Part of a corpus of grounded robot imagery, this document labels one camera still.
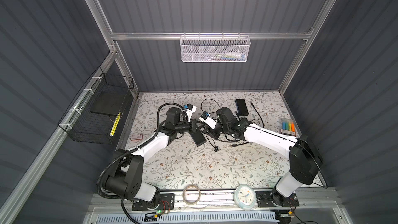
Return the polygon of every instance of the white wire mesh basket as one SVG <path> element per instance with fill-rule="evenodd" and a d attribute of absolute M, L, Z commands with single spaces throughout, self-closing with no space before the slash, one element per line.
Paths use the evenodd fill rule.
<path fill-rule="evenodd" d="M 196 35 L 181 36 L 183 62 L 246 62 L 249 36 Z"/>

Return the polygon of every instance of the yellow highlighter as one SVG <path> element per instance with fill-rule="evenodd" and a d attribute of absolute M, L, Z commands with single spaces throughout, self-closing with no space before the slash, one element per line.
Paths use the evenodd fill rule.
<path fill-rule="evenodd" d="M 115 135 L 116 127 L 117 127 L 117 124 L 119 123 L 119 120 L 120 120 L 120 112 L 117 115 L 115 122 L 113 123 L 112 131 L 111 131 L 111 134 L 109 135 L 110 137 L 113 137 L 113 135 Z"/>

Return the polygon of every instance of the white robot arm segment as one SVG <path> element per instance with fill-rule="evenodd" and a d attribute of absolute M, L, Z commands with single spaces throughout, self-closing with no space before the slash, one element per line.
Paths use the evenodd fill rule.
<path fill-rule="evenodd" d="M 244 136 L 247 142 L 261 144 L 286 158 L 289 158 L 289 148 L 297 142 L 296 137 L 279 134 L 259 127 L 256 124 L 250 124 L 246 127 Z"/>
<path fill-rule="evenodd" d="M 145 143 L 147 140 L 149 140 L 149 138 L 146 139 L 145 141 L 141 142 L 139 145 Z M 154 140 L 152 140 L 150 143 L 148 143 L 143 148 L 138 149 L 138 151 L 133 152 L 132 155 L 140 155 L 141 157 L 143 157 L 144 164 L 145 164 L 153 155 L 155 155 L 158 151 L 160 151 L 161 149 L 163 149 L 167 146 L 168 140 L 169 140 L 169 137 L 165 133 L 159 132 Z"/>

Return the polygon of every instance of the clock face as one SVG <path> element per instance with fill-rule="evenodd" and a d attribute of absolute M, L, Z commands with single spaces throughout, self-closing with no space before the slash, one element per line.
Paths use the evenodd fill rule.
<path fill-rule="evenodd" d="M 252 189 L 248 187 L 241 187 L 238 193 L 238 200 L 245 205 L 251 205 L 255 199 Z"/>

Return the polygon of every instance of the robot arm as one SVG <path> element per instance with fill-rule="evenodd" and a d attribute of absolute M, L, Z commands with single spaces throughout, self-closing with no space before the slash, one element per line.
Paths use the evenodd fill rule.
<path fill-rule="evenodd" d="M 208 114 L 201 116 L 202 121 L 211 123 L 205 129 L 206 134 L 218 139 L 220 134 L 225 133 L 235 139 L 270 148 L 289 159 L 290 171 L 281 177 L 271 191 L 270 196 L 274 204 L 283 206 L 296 189 L 303 184 L 309 185 L 313 182 L 323 159 L 307 136 L 296 138 L 272 132 L 246 118 L 238 121 L 227 107 L 222 107 L 216 113 L 216 120 Z"/>
<path fill-rule="evenodd" d="M 270 148 L 289 159 L 290 171 L 277 182 L 271 191 L 276 205 L 283 206 L 303 184 L 311 184 L 323 163 L 317 150 L 304 135 L 300 138 L 287 136 L 249 124 L 243 131 L 246 141 Z"/>
<path fill-rule="evenodd" d="M 170 108 L 166 115 L 164 127 L 161 127 L 154 138 L 152 136 L 137 147 L 130 148 L 129 150 L 137 148 L 137 151 L 109 167 L 102 180 L 104 189 L 127 200 L 141 199 L 146 201 L 148 206 L 157 206 L 160 199 L 159 189 L 142 181 L 143 165 L 159 150 L 167 147 L 176 138 L 178 132 L 200 132 L 199 129 L 204 123 L 206 123 L 206 128 L 202 132 L 214 139 L 218 139 L 220 134 L 225 133 L 235 139 L 270 148 L 289 159 L 290 171 L 281 177 L 270 193 L 275 205 L 283 206 L 297 188 L 303 184 L 311 184 L 318 172 L 318 167 L 323 163 L 320 154 L 305 135 L 300 138 L 291 137 L 261 128 L 246 118 L 238 121 L 227 107 L 217 111 L 217 120 L 210 118 L 204 112 L 200 117 L 204 123 L 199 126 L 196 120 L 180 122 L 180 110 L 177 108 Z M 120 149 L 114 156 L 119 157 L 124 152 L 126 151 Z M 127 166 L 127 172 L 121 169 Z"/>

